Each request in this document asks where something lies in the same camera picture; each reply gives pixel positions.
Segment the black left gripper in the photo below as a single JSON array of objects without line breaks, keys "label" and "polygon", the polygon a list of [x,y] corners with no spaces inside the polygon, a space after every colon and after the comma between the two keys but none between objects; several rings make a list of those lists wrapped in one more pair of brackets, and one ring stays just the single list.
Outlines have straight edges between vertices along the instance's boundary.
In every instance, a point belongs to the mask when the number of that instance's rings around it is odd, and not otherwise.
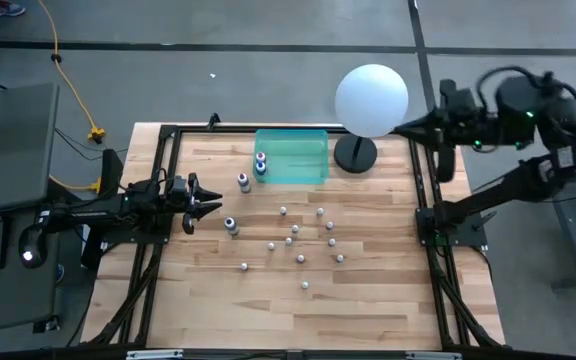
[{"label": "black left gripper", "polygon": [[[197,174],[194,172],[188,176],[188,186],[195,200],[217,200],[222,198],[220,193],[204,189],[199,183]],[[165,214],[183,214],[182,228],[186,234],[193,234],[195,222],[200,221],[204,216],[222,206],[221,202],[195,202],[193,204],[192,196],[167,197],[161,204],[161,210]]]}]

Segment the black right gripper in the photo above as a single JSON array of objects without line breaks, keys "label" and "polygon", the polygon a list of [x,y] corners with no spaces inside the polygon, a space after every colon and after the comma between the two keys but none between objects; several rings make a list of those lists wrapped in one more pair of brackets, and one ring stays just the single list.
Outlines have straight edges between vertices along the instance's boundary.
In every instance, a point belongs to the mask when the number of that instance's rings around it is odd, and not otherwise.
[{"label": "black right gripper", "polygon": [[449,111],[448,102],[457,90],[452,79],[439,82],[440,101],[424,116],[394,128],[394,133],[423,145],[437,154],[435,175],[440,183],[450,182],[455,173],[453,145],[494,145],[494,123],[483,107],[463,112]]}]

